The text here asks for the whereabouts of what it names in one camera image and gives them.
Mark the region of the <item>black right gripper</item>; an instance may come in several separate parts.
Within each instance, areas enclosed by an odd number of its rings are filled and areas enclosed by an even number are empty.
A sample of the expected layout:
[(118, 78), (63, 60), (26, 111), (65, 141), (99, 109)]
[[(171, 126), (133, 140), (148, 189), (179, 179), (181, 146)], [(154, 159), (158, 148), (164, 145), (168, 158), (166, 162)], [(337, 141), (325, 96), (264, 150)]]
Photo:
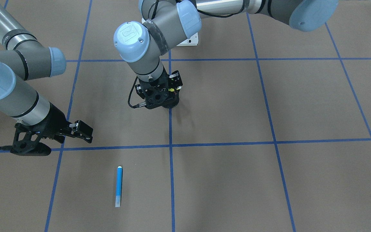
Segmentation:
[(51, 153), (51, 148), (41, 142), (41, 139), (52, 139), (62, 144), (65, 136), (79, 138), (92, 143), (93, 128), (77, 120), (71, 123), (64, 113), (52, 103), (47, 116), (36, 125), (15, 124), (15, 135), (11, 153), (19, 156), (43, 157)]

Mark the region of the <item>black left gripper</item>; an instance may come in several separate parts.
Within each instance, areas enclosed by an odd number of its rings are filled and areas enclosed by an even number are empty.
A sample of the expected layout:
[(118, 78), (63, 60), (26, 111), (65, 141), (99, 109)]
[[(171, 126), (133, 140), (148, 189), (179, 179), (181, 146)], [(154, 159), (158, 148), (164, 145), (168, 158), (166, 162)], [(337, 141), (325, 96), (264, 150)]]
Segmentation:
[[(162, 75), (155, 81), (146, 82), (139, 81), (135, 85), (135, 91), (143, 102), (135, 105), (136, 108), (146, 107), (146, 109), (154, 109), (156, 107), (163, 107), (173, 101), (173, 95), (177, 94), (183, 86), (180, 72), (174, 71), (171, 75), (163, 72)], [(170, 92), (169, 88), (174, 88), (174, 92)]]

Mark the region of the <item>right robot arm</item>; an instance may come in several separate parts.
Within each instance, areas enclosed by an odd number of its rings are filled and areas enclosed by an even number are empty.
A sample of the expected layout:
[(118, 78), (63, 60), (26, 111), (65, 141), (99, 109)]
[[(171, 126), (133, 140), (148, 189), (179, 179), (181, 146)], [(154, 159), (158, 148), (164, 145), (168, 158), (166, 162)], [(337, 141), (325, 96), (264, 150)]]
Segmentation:
[(93, 128), (81, 120), (74, 123), (53, 103), (26, 81), (61, 75), (66, 58), (56, 47), (42, 46), (0, 4), (0, 111), (13, 118), (15, 134), (12, 145), (0, 146), (19, 156), (47, 156), (49, 146), (42, 139), (63, 144), (65, 137), (92, 142)]

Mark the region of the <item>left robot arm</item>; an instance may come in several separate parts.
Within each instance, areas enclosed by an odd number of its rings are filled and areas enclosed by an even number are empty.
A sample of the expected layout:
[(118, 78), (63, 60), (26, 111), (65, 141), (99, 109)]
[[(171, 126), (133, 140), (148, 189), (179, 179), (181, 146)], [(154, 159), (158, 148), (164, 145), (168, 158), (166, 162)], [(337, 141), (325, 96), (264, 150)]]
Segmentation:
[(128, 105), (149, 110), (177, 106), (181, 75), (167, 72), (160, 57), (198, 33), (203, 18), (262, 14), (308, 32), (327, 22), (337, 5), (337, 0), (140, 0), (143, 22), (125, 22), (113, 35), (116, 50), (136, 75), (131, 91), (143, 100)]

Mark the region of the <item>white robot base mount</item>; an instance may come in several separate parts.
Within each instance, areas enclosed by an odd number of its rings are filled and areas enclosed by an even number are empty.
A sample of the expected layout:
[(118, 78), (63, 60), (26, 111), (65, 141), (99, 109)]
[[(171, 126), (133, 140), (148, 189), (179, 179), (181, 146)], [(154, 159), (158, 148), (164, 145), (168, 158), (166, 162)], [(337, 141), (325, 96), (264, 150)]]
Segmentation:
[(141, 19), (148, 29), (150, 36), (162, 50), (170, 50), (175, 46), (196, 46), (198, 44), (198, 31), (201, 21), (187, 28), (181, 23), (178, 16), (155, 19)]

